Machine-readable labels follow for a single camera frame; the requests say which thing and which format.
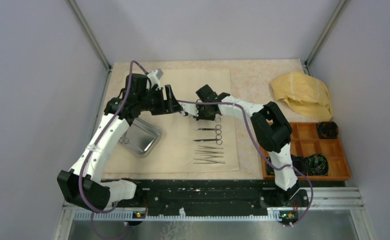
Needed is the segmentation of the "steel tweezers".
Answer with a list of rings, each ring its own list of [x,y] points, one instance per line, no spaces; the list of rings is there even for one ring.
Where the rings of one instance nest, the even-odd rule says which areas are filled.
[[[209,150],[208,151],[207,150],[195,150],[194,152],[197,154],[224,154],[221,151],[209,151]]]
[[[217,150],[223,150],[223,149],[224,149],[224,148],[221,148],[221,147],[216,147],[216,146],[215,146],[215,147],[214,147],[214,146],[204,146],[204,145],[203,145],[203,146],[202,146],[202,145],[201,145],[201,146],[199,145],[198,147],[201,148],[201,149],[210,149],[210,150],[214,150],[214,149],[215,149],[215,150],[216,150],[216,149],[217,149]]]
[[[193,164],[197,164],[197,165],[211,165],[211,164],[225,164],[225,162],[223,162],[223,161],[217,161],[217,160],[212,160],[212,159],[200,159],[200,158],[196,158],[196,159],[194,159],[194,161],[193,161]]]
[[[223,157],[224,157],[224,156],[221,156],[221,155],[216,156],[216,155],[209,155],[209,154],[208,154],[208,155],[207,155],[207,154],[203,154],[203,155],[201,154],[200,156],[203,157],[203,158],[206,158],[206,159],[207,159],[207,158],[208,158],[208,159],[209,159],[209,158],[210,158],[210,159],[214,159],[214,158],[216,159],[216,158],[223,158]]]

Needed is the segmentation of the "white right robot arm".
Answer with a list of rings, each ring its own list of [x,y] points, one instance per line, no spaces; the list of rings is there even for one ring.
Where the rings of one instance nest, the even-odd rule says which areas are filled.
[[[200,115],[231,116],[252,125],[257,142],[268,152],[268,162],[274,169],[275,184],[280,188],[276,200],[282,206],[291,205],[296,200],[299,185],[290,153],[292,128],[279,106],[272,101],[253,104],[228,93],[217,94],[207,84],[197,90],[196,95],[201,102],[207,103],[199,106]]]

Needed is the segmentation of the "cream cloth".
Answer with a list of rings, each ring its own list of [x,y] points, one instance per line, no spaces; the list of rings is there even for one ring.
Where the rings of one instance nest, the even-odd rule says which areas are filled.
[[[217,94],[230,93],[229,69],[166,69],[160,79],[162,86],[171,85],[172,91],[178,100],[197,101],[196,91],[204,85],[209,85]],[[107,174],[162,174],[162,173],[207,173],[238,171],[239,160],[236,143],[235,118],[221,117],[221,122],[195,120],[180,113],[152,116],[144,111],[140,118],[158,127],[161,138],[150,153],[142,158],[138,157],[125,147],[117,144],[104,172]],[[211,139],[216,134],[213,131],[194,130],[195,128],[211,128],[222,126],[222,145],[214,142],[194,142],[194,139]],[[224,154],[210,154],[224,156],[210,160],[224,161],[225,164],[193,164],[194,159],[202,158],[195,150],[205,150],[198,146],[222,147],[223,150],[214,150]]]

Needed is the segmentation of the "steel instrument tray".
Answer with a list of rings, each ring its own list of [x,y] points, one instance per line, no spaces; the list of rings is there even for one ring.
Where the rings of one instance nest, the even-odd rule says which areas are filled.
[[[121,145],[138,157],[146,157],[161,138],[161,130],[156,126],[135,118],[121,138],[128,138],[129,143]]]

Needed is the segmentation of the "steel surgical scissors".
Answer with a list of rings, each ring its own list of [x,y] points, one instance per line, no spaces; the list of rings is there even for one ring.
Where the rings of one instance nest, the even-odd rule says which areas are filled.
[[[215,138],[201,138],[201,139],[195,139],[193,140],[194,142],[203,142],[203,143],[207,143],[207,142],[211,142],[211,143],[215,143],[217,145],[222,145],[223,144],[223,140],[222,140],[222,135],[216,135]]]
[[[194,130],[196,130],[196,131],[213,131],[213,132],[215,132],[215,134],[216,135],[221,135],[221,133],[222,133],[222,126],[220,125],[220,124],[218,124],[218,125],[215,125],[214,127],[201,127],[201,128],[196,128],[196,129],[194,129]]]

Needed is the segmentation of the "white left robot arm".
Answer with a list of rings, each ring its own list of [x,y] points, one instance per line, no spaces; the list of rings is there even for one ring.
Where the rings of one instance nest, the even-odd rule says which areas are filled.
[[[66,202],[95,213],[124,200],[130,206],[141,204],[143,193],[131,180],[102,182],[106,163],[120,138],[142,112],[167,115],[183,110],[168,84],[160,86],[163,72],[132,73],[126,77],[126,87],[110,99],[100,125],[80,158],[69,170],[62,170],[57,181]]]

